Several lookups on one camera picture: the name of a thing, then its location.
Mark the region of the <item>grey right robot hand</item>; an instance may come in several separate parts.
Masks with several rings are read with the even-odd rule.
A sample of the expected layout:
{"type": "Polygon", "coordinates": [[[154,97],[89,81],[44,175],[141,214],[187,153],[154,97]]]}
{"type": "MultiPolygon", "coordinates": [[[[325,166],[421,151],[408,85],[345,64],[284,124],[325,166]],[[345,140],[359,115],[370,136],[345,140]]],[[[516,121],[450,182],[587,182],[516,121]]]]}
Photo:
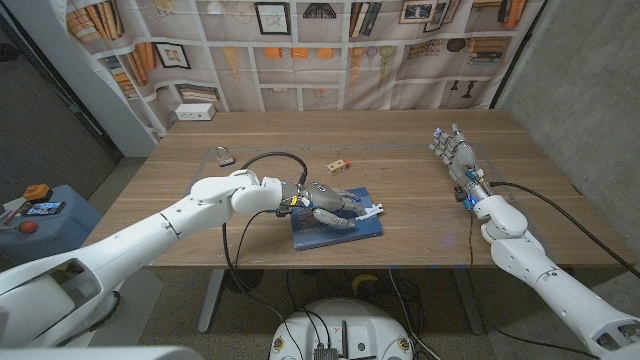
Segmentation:
{"type": "Polygon", "coordinates": [[[492,193],[484,180],[484,172],[459,127],[453,124],[450,133],[437,128],[433,137],[429,149],[448,168],[449,175],[456,183],[456,199],[473,207],[490,197],[492,193]]]}

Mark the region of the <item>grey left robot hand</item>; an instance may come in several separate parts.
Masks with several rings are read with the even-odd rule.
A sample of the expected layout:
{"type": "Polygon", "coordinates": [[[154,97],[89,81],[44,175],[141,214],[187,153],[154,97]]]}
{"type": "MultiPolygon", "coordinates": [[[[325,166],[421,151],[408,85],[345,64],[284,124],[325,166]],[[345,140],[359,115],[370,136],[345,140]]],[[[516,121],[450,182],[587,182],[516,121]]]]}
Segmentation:
{"type": "Polygon", "coordinates": [[[367,214],[356,196],[342,189],[332,189],[321,183],[282,184],[282,199],[277,211],[290,214],[294,207],[310,208],[315,219],[334,228],[350,228],[355,222],[339,217],[339,210],[352,211],[358,216],[367,214]]]}

